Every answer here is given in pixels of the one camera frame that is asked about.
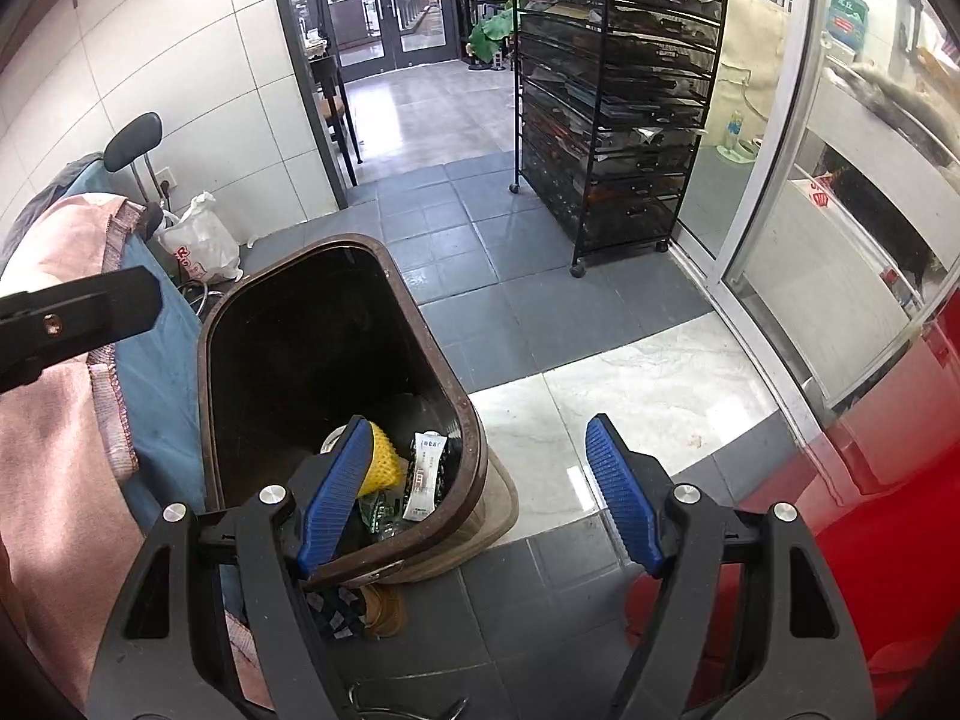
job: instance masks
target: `metal screw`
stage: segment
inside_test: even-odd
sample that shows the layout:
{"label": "metal screw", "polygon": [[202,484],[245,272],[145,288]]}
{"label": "metal screw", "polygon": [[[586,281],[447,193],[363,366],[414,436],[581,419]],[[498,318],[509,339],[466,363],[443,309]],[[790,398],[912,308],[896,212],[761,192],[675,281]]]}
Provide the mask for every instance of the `metal screw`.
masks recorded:
{"label": "metal screw", "polygon": [[693,485],[677,485],[673,488],[673,497],[680,503],[694,504],[700,499],[700,491]]}
{"label": "metal screw", "polygon": [[281,485],[267,485],[260,491],[261,501],[271,506],[280,503],[286,496],[287,491]]}
{"label": "metal screw", "polygon": [[64,323],[61,322],[61,318],[56,314],[47,314],[47,316],[43,318],[43,329],[48,336],[59,336],[63,328]]}
{"label": "metal screw", "polygon": [[797,510],[788,503],[775,504],[774,517],[784,522],[793,522],[797,518]]}
{"label": "metal screw", "polygon": [[167,522],[180,522],[186,517],[186,507],[181,503],[172,503],[163,510],[163,518]]}

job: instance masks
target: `blue gripper pad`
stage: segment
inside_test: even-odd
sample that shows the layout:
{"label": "blue gripper pad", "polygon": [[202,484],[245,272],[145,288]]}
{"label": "blue gripper pad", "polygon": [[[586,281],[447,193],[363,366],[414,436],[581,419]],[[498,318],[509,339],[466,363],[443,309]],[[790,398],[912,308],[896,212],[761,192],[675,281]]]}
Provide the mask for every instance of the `blue gripper pad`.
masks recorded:
{"label": "blue gripper pad", "polygon": [[373,430],[366,419],[360,419],[304,511],[302,546],[296,554],[304,576],[333,557],[372,459]]}
{"label": "blue gripper pad", "polygon": [[656,540],[656,513],[606,425],[597,416],[587,423],[587,461],[631,560],[659,576],[664,553]]}

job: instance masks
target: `electrical outlet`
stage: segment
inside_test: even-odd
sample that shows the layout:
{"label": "electrical outlet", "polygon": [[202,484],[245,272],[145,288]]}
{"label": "electrical outlet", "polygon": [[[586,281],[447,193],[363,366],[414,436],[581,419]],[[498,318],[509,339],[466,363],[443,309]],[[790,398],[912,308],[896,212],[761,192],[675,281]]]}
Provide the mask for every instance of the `electrical outlet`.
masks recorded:
{"label": "electrical outlet", "polygon": [[157,183],[162,185],[164,181],[169,184],[167,191],[173,191],[174,186],[176,186],[176,178],[174,178],[174,172],[169,167],[157,171]]}

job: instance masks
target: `tiled floor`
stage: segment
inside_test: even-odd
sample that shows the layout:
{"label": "tiled floor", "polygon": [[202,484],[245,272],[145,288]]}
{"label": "tiled floor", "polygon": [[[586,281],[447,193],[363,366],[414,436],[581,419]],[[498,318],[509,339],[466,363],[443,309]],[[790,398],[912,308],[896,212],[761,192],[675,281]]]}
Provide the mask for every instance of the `tiled floor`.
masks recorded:
{"label": "tiled floor", "polygon": [[455,59],[352,81],[347,99],[361,141],[361,185],[514,148],[511,71],[469,71]]}
{"label": "tiled floor", "polygon": [[602,506],[584,428],[611,415],[678,473],[776,410],[749,359],[669,254],[568,272],[571,244],[512,154],[425,167],[352,191],[347,210],[282,230],[250,271],[338,232],[384,241],[520,493],[514,541]]}
{"label": "tiled floor", "polygon": [[[674,480],[732,505],[728,480],[744,466],[755,479],[796,451],[783,435],[773,413]],[[591,514],[405,586],[402,634],[331,643],[344,681],[364,704],[432,715],[466,696],[472,720],[605,717],[631,656],[624,599],[641,573],[610,528],[606,512]]]}
{"label": "tiled floor", "polygon": [[630,648],[624,554],[584,463],[606,412],[634,450],[715,500],[743,498],[794,452],[749,359],[669,254],[568,273],[570,241],[529,189],[506,191],[512,154],[361,186],[352,207],[244,254],[258,271],[328,235],[387,242],[434,337],[472,392],[520,518],[494,546],[404,588],[397,637],[330,653],[362,704],[472,720],[605,715]]}

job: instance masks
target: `blue cloth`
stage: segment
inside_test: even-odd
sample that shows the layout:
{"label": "blue cloth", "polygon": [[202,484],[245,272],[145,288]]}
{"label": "blue cloth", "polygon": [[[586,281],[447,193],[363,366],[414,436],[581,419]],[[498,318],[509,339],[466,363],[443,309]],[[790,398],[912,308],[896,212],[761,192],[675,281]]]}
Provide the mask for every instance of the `blue cloth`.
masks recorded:
{"label": "blue cloth", "polygon": [[[200,459],[197,343],[200,319],[176,291],[154,255],[139,238],[124,247],[122,268],[145,266],[157,281],[163,308],[154,328],[117,341],[116,364],[127,406],[133,449],[140,462],[131,494],[124,495],[133,517],[154,523],[160,509],[179,501],[205,510]],[[146,493],[157,503],[151,505]]]}

